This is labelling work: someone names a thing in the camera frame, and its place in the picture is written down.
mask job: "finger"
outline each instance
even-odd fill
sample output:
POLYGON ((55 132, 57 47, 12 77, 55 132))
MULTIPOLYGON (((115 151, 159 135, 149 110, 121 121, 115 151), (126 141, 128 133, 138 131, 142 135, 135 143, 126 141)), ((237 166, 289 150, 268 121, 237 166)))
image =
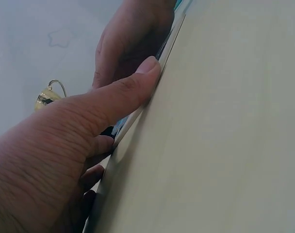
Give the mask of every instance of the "finger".
POLYGON ((87 192, 92 187, 95 186, 98 181, 102 178, 104 173, 104 168, 101 165, 97 165, 90 170, 86 171, 84 175, 80 178, 79 184, 83 188, 83 192, 87 192))
POLYGON ((149 57, 133 75, 84 95, 60 100, 54 107, 63 109, 63 124, 74 126, 76 134, 96 137, 151 96, 160 70, 158 61, 149 57))
POLYGON ((89 190, 83 197, 82 205, 81 205, 81 219, 77 226, 76 232, 83 232, 83 229, 86 224, 86 220, 93 208, 93 203, 96 198, 96 193, 93 190, 89 190))
POLYGON ((141 11, 140 7, 122 4, 104 30, 96 50, 93 87, 111 84, 121 56, 149 32, 152 19, 141 11))
POLYGON ((95 138, 88 157, 101 155, 112 150, 114 139, 109 136, 99 135, 95 138))
POLYGON ((86 159, 85 163, 84 163, 84 168, 82 173, 86 172, 87 169, 99 164, 102 160, 104 160, 105 158, 107 158, 108 156, 110 156, 112 154, 112 152, 108 152, 108 153, 104 153, 104 154, 100 154, 100 155, 95 155, 93 157, 89 157, 86 159))

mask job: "dark object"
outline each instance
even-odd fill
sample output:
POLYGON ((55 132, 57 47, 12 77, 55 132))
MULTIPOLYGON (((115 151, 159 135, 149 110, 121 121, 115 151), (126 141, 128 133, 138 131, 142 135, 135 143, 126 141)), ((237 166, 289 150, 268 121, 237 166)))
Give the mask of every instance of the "dark object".
POLYGON ((110 126, 110 127, 106 128, 106 130, 103 131, 100 135, 105 135, 105 136, 110 136, 112 138, 115 138, 115 136, 112 135, 112 130, 113 130, 113 126, 110 126))

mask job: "knuckle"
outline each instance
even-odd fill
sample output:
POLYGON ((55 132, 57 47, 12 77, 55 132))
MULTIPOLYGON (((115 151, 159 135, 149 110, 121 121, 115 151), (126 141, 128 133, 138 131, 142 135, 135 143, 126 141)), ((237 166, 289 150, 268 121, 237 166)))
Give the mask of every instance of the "knuckle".
POLYGON ((128 77, 119 80, 118 87, 121 92, 133 92, 141 88, 141 83, 134 77, 128 77))

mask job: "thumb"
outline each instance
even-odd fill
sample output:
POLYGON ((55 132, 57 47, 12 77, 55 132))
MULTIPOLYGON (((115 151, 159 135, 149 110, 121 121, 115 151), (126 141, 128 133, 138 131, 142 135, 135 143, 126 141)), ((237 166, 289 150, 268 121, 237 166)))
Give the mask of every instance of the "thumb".
POLYGON ((61 106, 69 106, 70 113, 76 113, 75 117, 68 117, 76 121, 79 129, 90 136, 97 136, 135 111, 151 96, 160 71, 158 61, 151 56, 133 75, 84 95, 66 98, 61 106))

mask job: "teal object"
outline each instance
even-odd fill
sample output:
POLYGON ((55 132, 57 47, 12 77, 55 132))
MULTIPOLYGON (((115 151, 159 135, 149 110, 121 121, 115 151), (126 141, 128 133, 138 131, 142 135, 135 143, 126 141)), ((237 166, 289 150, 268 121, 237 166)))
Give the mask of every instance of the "teal object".
POLYGON ((175 6, 175 10, 180 6, 180 4, 181 4, 182 1, 183 0, 177 0, 176 6, 175 6))

